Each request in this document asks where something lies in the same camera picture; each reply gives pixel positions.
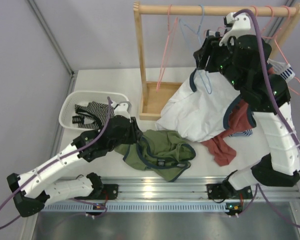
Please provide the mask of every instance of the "wooden clothes rack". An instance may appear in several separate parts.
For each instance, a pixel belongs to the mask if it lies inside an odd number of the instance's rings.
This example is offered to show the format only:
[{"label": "wooden clothes rack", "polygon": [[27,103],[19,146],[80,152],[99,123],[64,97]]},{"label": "wooden clothes rack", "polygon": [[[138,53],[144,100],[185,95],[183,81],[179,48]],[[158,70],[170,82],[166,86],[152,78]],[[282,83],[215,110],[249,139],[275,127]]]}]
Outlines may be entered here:
[{"label": "wooden clothes rack", "polygon": [[[271,17],[272,11],[269,7],[259,6],[257,8],[258,17]],[[274,11],[274,17],[288,17],[289,11],[285,7],[272,7]],[[144,39],[142,30],[141,15],[167,15],[168,5],[142,5],[140,2],[133,4],[136,40],[139,54],[140,74],[142,83],[142,97],[140,103],[139,117],[141,120],[158,120],[162,108],[166,105],[167,101],[178,90],[182,83],[180,82],[161,82],[160,90],[156,92],[157,82],[147,81],[146,77],[146,64],[145,64],[145,51],[144,51]],[[252,6],[204,6],[205,16],[226,16],[231,12],[237,12],[241,9],[250,9],[256,14],[256,9]],[[290,20],[288,24],[285,24],[285,28],[280,31],[276,41],[281,47],[287,40],[295,26],[300,19],[300,3],[297,3],[290,9]],[[177,6],[172,5],[170,8],[170,15],[190,15],[200,16],[203,14],[201,6]],[[272,41],[272,53],[270,55],[273,58],[278,49]]]}]

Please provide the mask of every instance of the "folded green shirt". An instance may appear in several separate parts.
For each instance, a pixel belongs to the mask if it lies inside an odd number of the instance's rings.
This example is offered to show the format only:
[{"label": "folded green shirt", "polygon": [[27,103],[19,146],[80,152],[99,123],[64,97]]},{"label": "folded green shirt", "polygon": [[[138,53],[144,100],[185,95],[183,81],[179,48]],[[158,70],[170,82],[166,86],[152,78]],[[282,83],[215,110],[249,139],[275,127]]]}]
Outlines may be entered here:
[{"label": "folded green shirt", "polygon": [[196,156],[177,131],[147,130],[139,143],[122,144],[114,149],[123,160],[137,170],[152,170],[168,182],[175,181],[191,166]]}]

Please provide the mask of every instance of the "perforated metal strip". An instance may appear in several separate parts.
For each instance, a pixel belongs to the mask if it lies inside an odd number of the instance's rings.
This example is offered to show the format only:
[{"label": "perforated metal strip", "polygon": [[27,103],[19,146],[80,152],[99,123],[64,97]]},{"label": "perforated metal strip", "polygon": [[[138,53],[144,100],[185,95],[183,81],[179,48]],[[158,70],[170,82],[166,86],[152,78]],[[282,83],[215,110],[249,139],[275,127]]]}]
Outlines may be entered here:
[{"label": "perforated metal strip", "polygon": [[[228,212],[225,203],[209,202],[109,202],[108,212],[113,213],[198,213]],[[100,212],[94,206],[78,202],[58,202],[46,206],[43,212]]]}]

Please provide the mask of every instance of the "gray floor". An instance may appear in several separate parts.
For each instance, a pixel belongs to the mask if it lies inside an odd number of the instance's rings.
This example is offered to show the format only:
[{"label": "gray floor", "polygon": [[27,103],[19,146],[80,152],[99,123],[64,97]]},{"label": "gray floor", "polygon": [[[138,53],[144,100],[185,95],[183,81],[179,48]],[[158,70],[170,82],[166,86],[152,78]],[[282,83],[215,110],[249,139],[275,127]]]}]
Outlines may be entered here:
[{"label": "gray floor", "polygon": [[[277,204],[292,217],[288,203]],[[107,213],[92,220],[78,215],[53,230],[73,213],[43,212],[32,240],[298,240],[297,229],[286,224],[265,203],[254,203],[239,219],[214,213]]]}]

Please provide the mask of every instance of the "red cloth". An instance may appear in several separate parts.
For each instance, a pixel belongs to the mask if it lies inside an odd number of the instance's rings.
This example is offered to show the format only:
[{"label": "red cloth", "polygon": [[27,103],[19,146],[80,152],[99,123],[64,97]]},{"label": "red cloth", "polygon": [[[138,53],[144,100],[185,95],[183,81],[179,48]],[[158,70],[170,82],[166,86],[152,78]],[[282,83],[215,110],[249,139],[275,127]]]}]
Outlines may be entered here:
[{"label": "red cloth", "polygon": [[226,144],[224,138],[253,128],[247,116],[248,106],[245,101],[241,100],[229,115],[229,128],[214,138],[201,142],[202,145],[208,148],[209,153],[214,155],[214,160],[219,166],[230,164],[237,155],[237,152]]}]

